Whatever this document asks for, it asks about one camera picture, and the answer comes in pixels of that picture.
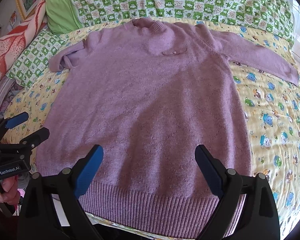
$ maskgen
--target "screw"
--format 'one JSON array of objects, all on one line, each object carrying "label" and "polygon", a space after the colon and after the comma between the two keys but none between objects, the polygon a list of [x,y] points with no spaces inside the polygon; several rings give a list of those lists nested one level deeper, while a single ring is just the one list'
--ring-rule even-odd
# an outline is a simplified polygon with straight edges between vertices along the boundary
[{"label": "screw", "polygon": [[228,174],[234,175],[236,172],[234,169],[227,169]]},{"label": "screw", "polygon": [[260,179],[265,179],[266,178],[266,176],[263,173],[259,173],[258,176],[259,176]]},{"label": "screw", "polygon": [[71,172],[71,169],[70,169],[70,168],[64,168],[64,169],[62,170],[62,173],[65,174],[65,175],[69,174],[70,172]]},{"label": "screw", "polygon": [[40,173],[38,173],[38,172],[32,174],[32,179],[37,179],[39,177],[40,177]]}]

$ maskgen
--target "green and white quilt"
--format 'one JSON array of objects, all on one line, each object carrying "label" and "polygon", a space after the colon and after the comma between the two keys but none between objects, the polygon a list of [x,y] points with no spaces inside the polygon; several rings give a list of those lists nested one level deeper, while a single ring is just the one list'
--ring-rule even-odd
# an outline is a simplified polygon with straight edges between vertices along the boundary
[{"label": "green and white quilt", "polygon": [[6,76],[29,90],[33,83],[48,67],[48,60],[57,54],[65,40],[43,29],[18,57]]},{"label": "green and white quilt", "polygon": [[265,30],[293,42],[286,0],[71,0],[86,26],[147,16],[190,18]]}]

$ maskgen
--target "ribbed collar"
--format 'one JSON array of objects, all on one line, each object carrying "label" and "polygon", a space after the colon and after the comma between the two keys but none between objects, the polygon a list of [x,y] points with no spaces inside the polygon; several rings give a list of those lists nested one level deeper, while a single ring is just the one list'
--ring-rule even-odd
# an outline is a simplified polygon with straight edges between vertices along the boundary
[{"label": "ribbed collar", "polygon": [[163,32],[166,26],[161,21],[154,21],[151,18],[132,19],[124,25],[127,30],[137,32],[139,35],[152,35]]}]

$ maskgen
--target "blue gripper pad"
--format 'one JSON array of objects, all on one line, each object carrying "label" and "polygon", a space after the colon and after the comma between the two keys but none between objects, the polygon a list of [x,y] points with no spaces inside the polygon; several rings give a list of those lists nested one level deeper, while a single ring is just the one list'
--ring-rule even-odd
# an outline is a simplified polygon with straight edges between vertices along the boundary
[{"label": "blue gripper pad", "polygon": [[17,125],[22,124],[23,122],[27,121],[28,118],[29,118],[29,115],[27,112],[18,114],[15,117],[12,117],[7,121],[6,128],[12,129],[12,128],[16,127]]},{"label": "blue gripper pad", "polygon": [[89,155],[90,159],[82,168],[75,183],[74,195],[77,199],[87,192],[94,175],[97,173],[103,160],[103,148],[100,145],[95,145],[86,158],[89,158]]},{"label": "blue gripper pad", "polygon": [[196,147],[194,157],[212,194],[222,198],[222,179],[200,145]]}]

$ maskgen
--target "sweater sleeve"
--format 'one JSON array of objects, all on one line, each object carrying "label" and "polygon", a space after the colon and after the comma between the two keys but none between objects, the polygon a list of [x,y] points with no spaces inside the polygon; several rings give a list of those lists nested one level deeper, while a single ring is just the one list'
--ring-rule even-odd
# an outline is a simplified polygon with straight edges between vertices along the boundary
[{"label": "sweater sleeve", "polygon": [[219,54],[227,55],[229,60],[263,70],[298,86],[298,71],[272,50],[235,33],[211,31],[204,24],[194,28],[208,46]]},{"label": "sweater sleeve", "polygon": [[58,54],[49,59],[49,69],[53,72],[58,72],[63,70],[63,68],[71,69],[73,67],[73,61],[75,57],[80,55],[76,55],[77,51],[83,51],[84,44],[83,41],[79,41],[78,43],[71,45]]}]

